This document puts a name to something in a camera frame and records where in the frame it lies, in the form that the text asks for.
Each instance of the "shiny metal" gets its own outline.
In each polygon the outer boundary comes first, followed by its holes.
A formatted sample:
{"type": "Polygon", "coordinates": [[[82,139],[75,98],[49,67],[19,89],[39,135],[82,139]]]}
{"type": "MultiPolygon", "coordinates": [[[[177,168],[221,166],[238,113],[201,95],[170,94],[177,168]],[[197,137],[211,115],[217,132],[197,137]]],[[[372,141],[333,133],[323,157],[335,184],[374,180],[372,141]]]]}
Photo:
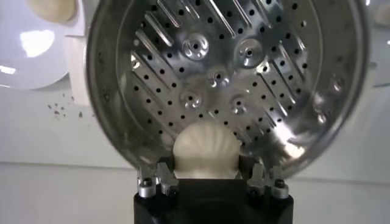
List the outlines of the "shiny metal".
{"type": "Polygon", "coordinates": [[[140,168],[137,179],[138,195],[141,198],[151,198],[156,195],[156,180],[148,168],[140,168]]]}
{"type": "Polygon", "coordinates": [[[267,186],[267,179],[262,164],[256,163],[252,169],[252,177],[246,181],[248,193],[261,196],[267,186]]]}
{"type": "Polygon", "coordinates": [[[103,130],[134,166],[155,166],[187,125],[212,119],[243,155],[291,176],[353,110],[367,43],[360,1],[106,0],[87,81],[103,130]]]}
{"type": "Polygon", "coordinates": [[[168,169],[166,163],[157,164],[157,177],[160,180],[161,192],[165,195],[175,195],[179,189],[179,181],[168,169]]]}

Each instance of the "metal bolt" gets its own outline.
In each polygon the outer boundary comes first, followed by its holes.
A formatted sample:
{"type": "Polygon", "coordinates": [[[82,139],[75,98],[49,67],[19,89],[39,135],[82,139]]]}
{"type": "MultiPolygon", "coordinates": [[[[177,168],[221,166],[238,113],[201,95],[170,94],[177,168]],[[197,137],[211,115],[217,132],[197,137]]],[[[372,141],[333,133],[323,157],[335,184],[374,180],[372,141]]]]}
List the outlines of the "metal bolt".
{"type": "Polygon", "coordinates": [[[286,183],[284,180],[279,179],[279,178],[275,180],[275,187],[284,188],[285,186],[286,186],[286,183]]]}
{"type": "Polygon", "coordinates": [[[143,181],[142,181],[143,185],[145,187],[149,187],[153,184],[153,180],[151,178],[145,178],[143,181]]]}

